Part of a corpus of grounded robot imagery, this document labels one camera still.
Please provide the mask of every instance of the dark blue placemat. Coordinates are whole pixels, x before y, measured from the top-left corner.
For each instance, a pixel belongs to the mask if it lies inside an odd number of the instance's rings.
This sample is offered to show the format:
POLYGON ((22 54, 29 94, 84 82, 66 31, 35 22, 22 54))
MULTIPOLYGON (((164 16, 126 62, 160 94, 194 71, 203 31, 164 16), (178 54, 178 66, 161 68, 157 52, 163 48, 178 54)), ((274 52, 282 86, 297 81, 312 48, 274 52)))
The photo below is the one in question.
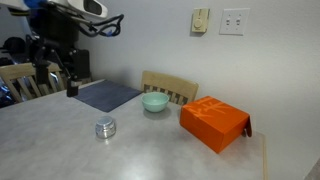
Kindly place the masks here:
POLYGON ((104 112, 110 112, 123 103, 141 94, 141 91, 111 81, 79 89, 74 98, 104 112))

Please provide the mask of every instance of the orange cardboard box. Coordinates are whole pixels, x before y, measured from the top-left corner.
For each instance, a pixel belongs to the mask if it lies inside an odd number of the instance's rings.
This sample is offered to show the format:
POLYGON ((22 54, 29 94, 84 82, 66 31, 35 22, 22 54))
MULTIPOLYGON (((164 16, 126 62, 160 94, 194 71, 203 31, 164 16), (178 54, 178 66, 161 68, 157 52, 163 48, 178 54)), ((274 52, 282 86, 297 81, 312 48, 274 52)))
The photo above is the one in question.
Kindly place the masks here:
POLYGON ((182 107, 180 125, 216 153, 220 153, 244 130, 252 135, 250 115, 210 96, 182 107))

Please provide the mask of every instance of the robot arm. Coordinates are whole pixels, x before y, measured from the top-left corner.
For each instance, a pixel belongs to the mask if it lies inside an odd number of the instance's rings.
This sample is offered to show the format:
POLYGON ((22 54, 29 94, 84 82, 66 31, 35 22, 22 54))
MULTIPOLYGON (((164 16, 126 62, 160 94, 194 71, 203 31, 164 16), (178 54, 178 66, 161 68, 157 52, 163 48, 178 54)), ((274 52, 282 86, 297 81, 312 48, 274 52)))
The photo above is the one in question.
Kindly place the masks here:
POLYGON ((53 61, 68 78, 67 96, 78 94, 80 80, 90 76, 89 51, 74 47, 78 32, 88 37, 113 37, 120 34, 124 15, 107 19, 107 8, 97 0, 0 0, 0 5, 24 11, 31 30, 38 39, 27 38, 32 44, 30 61, 36 68, 38 84, 48 82, 48 65, 53 61), (92 22, 89 15, 98 19, 92 22))

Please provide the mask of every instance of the light switch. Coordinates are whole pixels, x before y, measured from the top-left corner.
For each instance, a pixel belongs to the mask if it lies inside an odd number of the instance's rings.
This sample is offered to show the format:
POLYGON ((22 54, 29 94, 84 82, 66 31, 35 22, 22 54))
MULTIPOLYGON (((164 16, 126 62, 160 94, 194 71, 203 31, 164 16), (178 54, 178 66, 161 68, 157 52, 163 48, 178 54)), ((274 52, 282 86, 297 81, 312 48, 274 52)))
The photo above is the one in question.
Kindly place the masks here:
POLYGON ((206 32, 209 20, 208 8, 194 9, 192 17, 192 32, 206 32))
POLYGON ((243 36, 249 8, 225 9, 222 14, 220 34, 243 36))

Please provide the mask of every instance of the wooden chair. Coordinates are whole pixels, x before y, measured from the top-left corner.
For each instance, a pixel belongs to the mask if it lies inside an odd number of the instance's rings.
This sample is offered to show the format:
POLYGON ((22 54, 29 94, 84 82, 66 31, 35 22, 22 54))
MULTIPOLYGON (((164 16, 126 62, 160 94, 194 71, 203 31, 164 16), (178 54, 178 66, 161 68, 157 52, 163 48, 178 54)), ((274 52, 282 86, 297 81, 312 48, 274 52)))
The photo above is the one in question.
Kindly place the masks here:
POLYGON ((171 102, 179 105, 193 101, 198 87, 197 83, 179 77, 151 71, 142 73, 141 91, 163 92, 169 95, 171 102))
POLYGON ((61 69, 57 64, 51 63, 48 67, 49 84, 36 85, 35 83, 35 68, 31 63, 16 64, 0 67, 0 77, 9 88, 13 98, 17 102, 23 102, 20 92, 13 85, 13 81, 17 81, 28 100, 34 97, 41 97, 64 90, 64 85, 60 76, 61 69))

